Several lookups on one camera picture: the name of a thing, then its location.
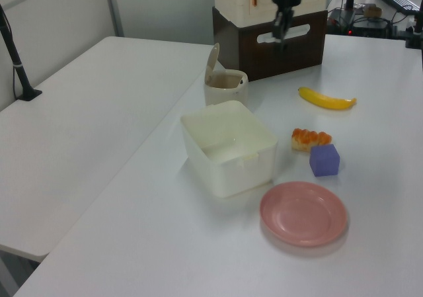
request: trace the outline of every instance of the white plastic container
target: white plastic container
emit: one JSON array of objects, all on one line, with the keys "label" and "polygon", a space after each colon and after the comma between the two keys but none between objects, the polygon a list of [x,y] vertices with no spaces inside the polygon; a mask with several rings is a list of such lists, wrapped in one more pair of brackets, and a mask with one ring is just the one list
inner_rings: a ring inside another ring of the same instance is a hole
[{"label": "white plastic container", "polygon": [[[238,28],[270,22],[275,19],[277,6],[272,0],[214,0],[216,9]],[[301,0],[293,7],[294,16],[324,11],[327,0]]]},{"label": "white plastic container", "polygon": [[272,179],[278,139],[242,103],[209,105],[180,120],[192,167],[214,195]]}]

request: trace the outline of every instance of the pink plate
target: pink plate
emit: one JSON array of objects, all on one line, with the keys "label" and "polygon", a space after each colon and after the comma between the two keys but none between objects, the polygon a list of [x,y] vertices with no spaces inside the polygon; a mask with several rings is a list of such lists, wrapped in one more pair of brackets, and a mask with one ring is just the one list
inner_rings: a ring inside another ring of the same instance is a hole
[{"label": "pink plate", "polygon": [[260,216],[282,241],[316,246],[336,239],[347,214],[341,200],[314,183],[293,181],[271,188],[260,203]]}]

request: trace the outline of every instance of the white wall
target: white wall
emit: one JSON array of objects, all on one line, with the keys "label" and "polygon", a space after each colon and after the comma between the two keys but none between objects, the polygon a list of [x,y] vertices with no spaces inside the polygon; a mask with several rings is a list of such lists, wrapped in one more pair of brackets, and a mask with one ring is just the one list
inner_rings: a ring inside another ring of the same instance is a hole
[{"label": "white wall", "polygon": [[214,0],[114,0],[121,35],[213,44]]},{"label": "white wall", "polygon": [[[115,35],[108,0],[26,0],[5,12],[33,87],[104,37]],[[14,101],[12,76],[12,62],[0,38],[0,110]],[[18,79],[16,88],[19,94]]]}]

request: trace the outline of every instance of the cup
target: cup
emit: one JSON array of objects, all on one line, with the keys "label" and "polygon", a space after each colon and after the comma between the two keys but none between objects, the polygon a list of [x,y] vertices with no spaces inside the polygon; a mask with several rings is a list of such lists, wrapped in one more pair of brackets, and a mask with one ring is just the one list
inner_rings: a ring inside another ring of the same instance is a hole
[{"label": "cup", "polygon": [[247,106],[249,79],[239,70],[214,71],[219,44],[211,49],[204,75],[204,98],[206,105],[216,105],[226,101],[239,101]]}]

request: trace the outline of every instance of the keyboard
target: keyboard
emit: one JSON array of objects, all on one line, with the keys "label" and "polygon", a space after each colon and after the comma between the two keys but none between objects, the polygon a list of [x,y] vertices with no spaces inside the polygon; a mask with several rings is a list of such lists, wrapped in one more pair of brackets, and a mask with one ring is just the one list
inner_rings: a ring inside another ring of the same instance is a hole
[{"label": "keyboard", "polygon": [[394,7],[399,13],[404,15],[415,15],[419,7],[410,0],[383,0],[386,4]]}]

